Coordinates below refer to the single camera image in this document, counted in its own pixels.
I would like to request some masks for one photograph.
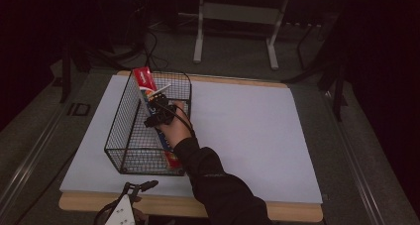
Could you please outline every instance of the wrist-mounted camera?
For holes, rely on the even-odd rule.
[[[169,100],[162,93],[152,96],[152,99],[149,101],[149,107],[153,113],[145,121],[145,126],[148,128],[160,124],[169,125],[176,114],[176,106],[169,105]]]

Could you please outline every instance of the dark background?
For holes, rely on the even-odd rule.
[[[121,11],[126,19],[136,6],[133,0],[117,0],[121,8],[110,8],[109,1],[115,6],[116,0],[0,0],[0,130],[53,81],[50,65],[61,58],[64,43],[80,38],[111,50],[112,44],[125,42],[115,31],[121,28],[115,23],[124,21],[111,25],[107,11]],[[197,1],[150,0],[149,8],[174,26],[177,12],[196,13]],[[291,20],[307,5],[308,0],[293,0],[286,14]],[[346,79],[417,215],[419,10],[418,0],[350,0],[323,47],[325,60],[346,54]]]

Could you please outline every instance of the wire basket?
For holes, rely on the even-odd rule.
[[[170,84],[164,93],[169,104],[183,101],[184,112],[191,112],[191,81],[184,73],[153,72],[157,89]],[[112,124],[105,153],[115,169],[123,174],[184,175],[182,168],[168,166],[165,150],[158,143],[155,128],[147,128],[147,114],[141,106],[141,92],[133,74],[130,74]]]

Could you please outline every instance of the black jacket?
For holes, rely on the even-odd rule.
[[[214,225],[266,225],[265,202],[253,195],[238,177],[224,172],[219,156],[200,149],[196,138],[182,140],[173,150],[192,185],[195,198],[204,204]]]

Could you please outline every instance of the gray floor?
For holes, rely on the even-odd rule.
[[[261,34],[250,35],[235,28],[224,31],[220,26],[206,29],[202,62],[194,64],[194,21],[189,24],[192,25],[179,27],[177,33],[166,31],[162,25],[154,26],[153,33],[157,35],[154,55],[164,60],[155,58],[156,64],[152,63],[151,67],[165,67],[168,62],[168,67],[190,74],[268,81],[279,81],[302,72],[295,48],[305,30],[297,26],[281,29],[275,44],[280,70],[272,71]],[[264,33],[265,29],[256,28],[257,31]],[[317,33],[314,31],[302,46],[305,63],[316,55],[322,44]],[[153,44],[154,38],[149,35],[150,49]],[[138,56],[122,62],[129,67],[142,66],[145,57]],[[52,66],[56,74],[59,74],[59,67],[60,61]],[[68,164],[63,169],[61,166],[77,149],[113,73],[115,70],[99,64],[90,73],[74,70],[73,91],[66,103],[58,103],[60,88],[49,86],[1,132],[2,191],[7,188],[30,149],[45,146],[39,161],[34,162],[37,166],[25,177],[26,185],[18,189],[16,201],[11,203],[8,216],[1,224],[14,224],[46,187],[46,193],[21,224],[92,224],[94,213],[59,209],[58,189]],[[420,224],[352,93],[351,85],[346,84],[344,97],[348,105],[342,107],[343,122],[338,123],[331,112],[330,97],[316,87],[319,76],[314,75],[288,86],[295,98],[323,194],[325,224]],[[90,104],[92,109],[85,117],[68,116],[66,113],[73,102]]]

